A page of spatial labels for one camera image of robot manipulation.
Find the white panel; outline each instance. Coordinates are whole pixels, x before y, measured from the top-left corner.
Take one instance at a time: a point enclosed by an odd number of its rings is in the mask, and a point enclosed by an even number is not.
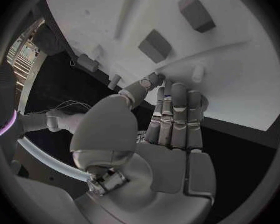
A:
[[[280,63],[261,24],[239,0],[200,0],[216,28],[199,33],[178,8],[180,0],[47,0],[77,55],[100,44],[100,69],[117,73],[124,87],[159,71],[209,99],[205,115],[267,130],[280,113]],[[169,57],[153,63],[138,45],[156,29],[171,44]],[[192,82],[195,66],[205,77]],[[152,104],[156,91],[146,98]]]

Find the purple light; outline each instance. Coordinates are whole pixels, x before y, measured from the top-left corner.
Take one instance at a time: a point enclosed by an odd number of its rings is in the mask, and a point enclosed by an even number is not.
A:
[[[17,113],[16,113],[16,110],[14,110],[14,114],[13,114],[13,117],[11,119],[11,121],[4,127],[0,130],[0,137],[5,134],[15,123],[16,121],[16,116],[17,116]]]

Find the white tube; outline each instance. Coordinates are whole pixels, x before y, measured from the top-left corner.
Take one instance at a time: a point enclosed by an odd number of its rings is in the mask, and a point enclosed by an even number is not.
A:
[[[78,179],[83,182],[87,182],[90,179],[90,174],[83,172],[77,168],[69,166],[63,162],[58,161],[47,153],[43,152],[41,149],[36,147],[28,138],[24,137],[19,139],[18,142],[23,148],[25,148],[32,156],[38,159],[43,164],[54,169],[55,171],[62,173],[74,179]]]

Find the wire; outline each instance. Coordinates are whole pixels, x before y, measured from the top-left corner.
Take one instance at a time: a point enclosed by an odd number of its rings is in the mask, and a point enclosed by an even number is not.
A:
[[[60,103],[59,105],[57,105],[56,107],[54,107],[52,109],[42,110],[42,111],[38,111],[38,112],[30,112],[28,114],[46,113],[46,112],[51,111],[51,110],[60,110],[60,109],[63,109],[65,107],[72,106],[72,105],[81,105],[81,106],[87,108],[88,110],[91,108],[91,105],[89,105],[85,102],[79,102],[79,101],[75,101],[75,100],[67,100],[67,101],[64,101],[64,102]]]

